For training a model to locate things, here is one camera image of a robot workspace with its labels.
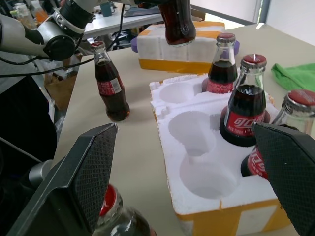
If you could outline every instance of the glass bottle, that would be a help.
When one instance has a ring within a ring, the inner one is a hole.
[[[311,135],[315,118],[315,93],[308,90],[294,90],[284,97],[282,108],[272,124],[286,126]],[[263,158],[256,145],[241,166],[242,175],[260,175],[267,179]]]
[[[229,93],[234,89],[237,68],[234,57],[235,35],[221,33],[217,36],[217,50],[209,71],[207,91]]]
[[[169,45],[180,47],[193,42],[196,28],[191,19],[190,0],[169,0],[159,5]]]
[[[124,206],[115,187],[108,185],[103,207],[92,236],[157,236],[135,209]]]
[[[95,59],[95,77],[99,95],[106,106],[106,113],[112,121],[121,121],[130,114],[126,101],[125,87],[102,41],[91,44]]]
[[[266,64],[266,58],[258,54],[244,56],[241,61],[240,77],[220,119],[221,135],[234,145],[250,147],[256,144],[252,124],[265,119],[263,72]]]

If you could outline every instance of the white wall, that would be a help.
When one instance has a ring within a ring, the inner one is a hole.
[[[271,0],[266,23],[315,46],[315,0]]]
[[[258,13],[261,0],[190,0],[190,3],[225,15],[257,22],[255,15]]]

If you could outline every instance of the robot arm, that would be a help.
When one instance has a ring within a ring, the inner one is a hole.
[[[0,51],[64,60],[73,55],[76,41],[91,22],[95,6],[109,0],[66,0],[37,30],[0,15]],[[111,0],[130,5],[161,4],[168,0]]]

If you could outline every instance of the desk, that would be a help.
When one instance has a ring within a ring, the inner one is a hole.
[[[96,19],[88,23],[85,27],[83,39],[98,37],[101,35],[119,31],[121,11],[116,10],[112,16],[103,17],[102,14],[96,14]],[[123,30],[137,26],[143,26],[163,21],[161,14],[133,16],[123,18]]]
[[[281,107],[286,91],[272,79],[271,67],[294,66],[315,61],[315,47],[284,34],[268,25],[229,30],[241,43],[236,57],[239,66],[243,55],[266,56],[265,89]],[[175,73],[142,70],[137,54],[131,49],[109,52],[126,88],[131,107],[130,117],[119,122],[111,183],[120,191],[126,205],[143,213],[160,236],[183,236],[167,188],[163,152],[150,106],[149,83],[177,76]],[[54,163],[63,158],[77,137],[96,126],[109,123],[103,101],[98,95],[93,62],[82,65],[73,90]],[[293,227],[255,236],[297,236]]]

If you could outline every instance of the beige tabletop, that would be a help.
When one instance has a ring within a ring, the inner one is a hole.
[[[229,30],[241,43],[236,57],[239,66],[245,54],[266,56],[265,89],[279,108],[285,90],[272,79],[270,68],[279,63],[284,67],[315,62],[315,47],[263,25]],[[183,236],[174,214],[167,188],[164,157],[158,131],[150,107],[149,83],[177,76],[175,73],[142,70],[137,54],[131,49],[110,52],[126,88],[131,107],[130,117],[118,123],[111,183],[120,191],[126,205],[137,208],[159,236]],[[96,126],[110,123],[104,103],[98,95],[94,63],[82,65],[76,80],[54,163],[71,149],[77,137]],[[255,236],[297,236],[292,226]]]

